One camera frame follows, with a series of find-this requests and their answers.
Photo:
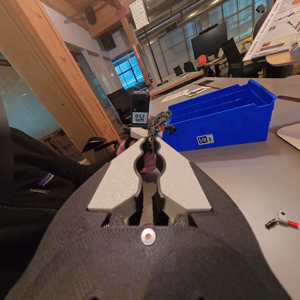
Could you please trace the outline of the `blue storage bin with tag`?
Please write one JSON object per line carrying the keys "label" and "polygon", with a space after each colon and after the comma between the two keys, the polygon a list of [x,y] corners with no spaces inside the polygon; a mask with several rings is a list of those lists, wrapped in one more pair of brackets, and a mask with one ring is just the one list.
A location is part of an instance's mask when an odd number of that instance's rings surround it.
{"label": "blue storage bin with tag", "polygon": [[177,131],[173,135],[164,133],[162,140],[178,152],[265,141],[273,109],[274,101],[260,107],[249,104],[185,121],[171,121]]}

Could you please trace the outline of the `person's left hand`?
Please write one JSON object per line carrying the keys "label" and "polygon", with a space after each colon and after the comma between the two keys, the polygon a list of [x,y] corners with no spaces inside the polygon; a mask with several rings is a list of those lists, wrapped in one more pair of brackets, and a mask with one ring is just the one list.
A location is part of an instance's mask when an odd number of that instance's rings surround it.
{"label": "person's left hand", "polygon": [[[126,140],[122,141],[119,148],[117,149],[116,155],[119,156],[122,154],[125,148]],[[152,151],[148,150],[143,157],[144,159],[144,168],[140,171],[140,174],[148,174],[153,172],[156,169],[156,157],[153,156]]]}

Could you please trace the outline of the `white connector with red axle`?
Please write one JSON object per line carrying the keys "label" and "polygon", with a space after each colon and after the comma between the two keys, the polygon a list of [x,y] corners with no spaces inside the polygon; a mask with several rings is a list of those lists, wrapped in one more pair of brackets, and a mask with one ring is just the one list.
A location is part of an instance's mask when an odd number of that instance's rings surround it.
{"label": "white connector with red axle", "polygon": [[278,222],[283,225],[299,228],[299,224],[288,219],[285,211],[280,211],[278,215]]}

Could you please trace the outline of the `gridded window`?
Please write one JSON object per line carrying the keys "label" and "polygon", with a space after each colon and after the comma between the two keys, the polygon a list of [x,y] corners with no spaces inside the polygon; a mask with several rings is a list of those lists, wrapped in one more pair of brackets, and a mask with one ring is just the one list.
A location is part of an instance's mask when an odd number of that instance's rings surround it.
{"label": "gridded window", "polygon": [[124,55],[115,57],[112,59],[112,63],[123,87],[126,90],[136,87],[137,84],[145,82],[133,52],[128,52]]}

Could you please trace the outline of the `paper sheet with black figure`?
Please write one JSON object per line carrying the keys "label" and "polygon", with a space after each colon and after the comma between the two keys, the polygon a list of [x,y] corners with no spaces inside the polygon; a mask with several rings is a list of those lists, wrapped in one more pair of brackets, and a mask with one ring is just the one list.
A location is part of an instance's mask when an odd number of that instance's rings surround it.
{"label": "paper sheet with black figure", "polygon": [[204,87],[204,86],[200,86],[199,88],[193,90],[193,91],[189,91],[187,93],[185,93],[185,96],[187,97],[194,97],[194,96],[197,96],[199,95],[200,93],[204,92],[204,91],[207,91],[211,89],[211,87]]}

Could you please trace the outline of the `white stand base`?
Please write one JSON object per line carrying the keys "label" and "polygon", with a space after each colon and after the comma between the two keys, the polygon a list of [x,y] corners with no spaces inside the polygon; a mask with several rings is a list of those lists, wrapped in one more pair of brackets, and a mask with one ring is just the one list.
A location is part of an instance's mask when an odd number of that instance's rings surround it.
{"label": "white stand base", "polygon": [[277,131],[277,136],[300,150],[300,124],[285,126]]}

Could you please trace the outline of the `grey bent holed beam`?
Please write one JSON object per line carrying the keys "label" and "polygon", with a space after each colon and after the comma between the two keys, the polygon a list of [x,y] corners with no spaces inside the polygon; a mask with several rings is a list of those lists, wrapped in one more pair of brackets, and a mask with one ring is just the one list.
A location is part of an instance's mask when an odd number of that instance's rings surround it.
{"label": "grey bent holed beam", "polygon": [[147,148],[152,152],[152,156],[155,157],[154,140],[159,133],[159,128],[163,128],[171,117],[172,112],[167,110],[160,112],[148,121],[148,135],[147,135]]}

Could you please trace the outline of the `wooden top desk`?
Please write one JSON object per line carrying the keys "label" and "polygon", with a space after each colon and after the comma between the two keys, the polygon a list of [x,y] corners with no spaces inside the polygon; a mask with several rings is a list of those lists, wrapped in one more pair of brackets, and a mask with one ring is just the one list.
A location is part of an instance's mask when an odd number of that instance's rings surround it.
{"label": "wooden top desk", "polygon": [[220,65],[222,64],[226,64],[228,61],[227,61],[227,58],[217,58],[217,59],[214,59],[214,60],[211,60],[209,62],[206,62],[206,63],[203,63],[203,64],[200,64],[196,67],[197,71],[200,71],[200,70],[206,70],[207,68],[211,67],[211,66],[214,66],[215,68],[215,77],[221,77],[220,76]]}

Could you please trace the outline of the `black sign pole stand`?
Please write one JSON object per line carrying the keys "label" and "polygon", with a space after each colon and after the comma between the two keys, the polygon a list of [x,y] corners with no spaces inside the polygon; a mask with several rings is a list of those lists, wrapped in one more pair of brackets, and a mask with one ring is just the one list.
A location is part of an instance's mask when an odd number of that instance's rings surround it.
{"label": "black sign pole stand", "polygon": [[161,74],[160,74],[160,70],[159,70],[159,67],[157,65],[156,58],[155,58],[152,46],[150,44],[150,41],[149,41],[149,38],[148,38],[148,35],[147,35],[147,32],[146,32],[145,26],[143,26],[143,31],[144,31],[145,37],[147,39],[147,42],[148,42],[148,45],[149,45],[149,48],[150,48],[150,52],[152,54],[152,58],[153,58],[153,61],[154,61],[154,64],[155,64],[155,67],[156,67],[156,70],[157,70],[157,73],[158,73],[158,76],[159,76],[160,82],[157,84],[157,87],[160,87],[160,86],[166,84],[168,82],[168,80],[166,80],[166,81],[162,80],[162,77],[161,77]]}

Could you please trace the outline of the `white handwritten sign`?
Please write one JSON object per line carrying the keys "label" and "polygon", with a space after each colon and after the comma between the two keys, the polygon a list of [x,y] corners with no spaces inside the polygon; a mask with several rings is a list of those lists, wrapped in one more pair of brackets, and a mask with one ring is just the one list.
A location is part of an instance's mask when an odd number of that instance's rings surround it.
{"label": "white handwritten sign", "polygon": [[129,5],[129,9],[131,11],[136,30],[140,30],[149,24],[145,6],[142,0],[136,0],[131,3]]}

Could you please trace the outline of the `large black monitor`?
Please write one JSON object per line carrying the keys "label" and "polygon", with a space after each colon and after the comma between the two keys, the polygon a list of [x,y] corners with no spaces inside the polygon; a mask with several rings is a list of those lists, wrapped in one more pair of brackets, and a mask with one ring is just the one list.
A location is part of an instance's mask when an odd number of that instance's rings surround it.
{"label": "large black monitor", "polygon": [[215,28],[191,39],[194,59],[197,60],[201,55],[218,58],[222,44],[227,42],[227,23],[216,26]]}

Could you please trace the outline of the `slim wooden column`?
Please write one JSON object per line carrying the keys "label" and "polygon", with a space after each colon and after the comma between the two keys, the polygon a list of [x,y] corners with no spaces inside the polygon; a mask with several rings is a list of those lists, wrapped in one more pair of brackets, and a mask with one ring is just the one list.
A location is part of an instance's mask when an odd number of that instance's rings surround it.
{"label": "slim wooden column", "polygon": [[[121,18],[121,23],[122,23],[122,26],[126,32],[126,35],[127,35],[127,38],[129,40],[129,43],[130,43],[130,46],[132,47],[132,44],[136,44],[136,41],[134,39],[134,36],[133,36],[133,33],[132,33],[132,30],[130,28],[130,25],[129,25],[129,22],[128,22],[128,19],[126,16],[124,16],[123,18]],[[149,77],[148,77],[148,72],[145,68],[145,65],[144,65],[144,62],[142,60],[142,57],[139,61],[137,61],[139,67],[140,67],[140,70],[141,70],[141,73],[143,75],[143,78],[144,78],[144,81],[146,83],[146,85],[149,85],[150,86],[150,90],[152,89],[152,84],[150,83],[149,81]]]}

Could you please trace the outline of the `plain blue storage bin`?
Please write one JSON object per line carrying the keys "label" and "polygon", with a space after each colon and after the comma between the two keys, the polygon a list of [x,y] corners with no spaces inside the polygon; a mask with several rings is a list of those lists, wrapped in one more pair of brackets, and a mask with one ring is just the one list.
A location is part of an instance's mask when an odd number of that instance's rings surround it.
{"label": "plain blue storage bin", "polygon": [[244,85],[234,84],[169,106],[169,123],[179,123],[204,117],[225,119],[267,115],[271,119],[278,97],[250,79]]}

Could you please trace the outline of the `black wall speaker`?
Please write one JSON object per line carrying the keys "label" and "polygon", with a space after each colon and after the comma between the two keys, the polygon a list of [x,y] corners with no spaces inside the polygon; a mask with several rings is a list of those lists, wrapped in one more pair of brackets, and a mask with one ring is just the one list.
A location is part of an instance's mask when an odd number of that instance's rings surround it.
{"label": "black wall speaker", "polygon": [[105,32],[95,39],[103,51],[111,51],[116,48],[111,32]]}

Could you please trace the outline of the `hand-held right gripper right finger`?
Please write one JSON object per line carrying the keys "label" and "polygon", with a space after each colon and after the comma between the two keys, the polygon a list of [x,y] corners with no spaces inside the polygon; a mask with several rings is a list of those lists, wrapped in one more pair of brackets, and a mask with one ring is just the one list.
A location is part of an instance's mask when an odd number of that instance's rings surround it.
{"label": "hand-held right gripper right finger", "polygon": [[155,138],[157,190],[152,197],[153,222],[168,223],[179,214],[212,209],[192,164],[160,138]]}

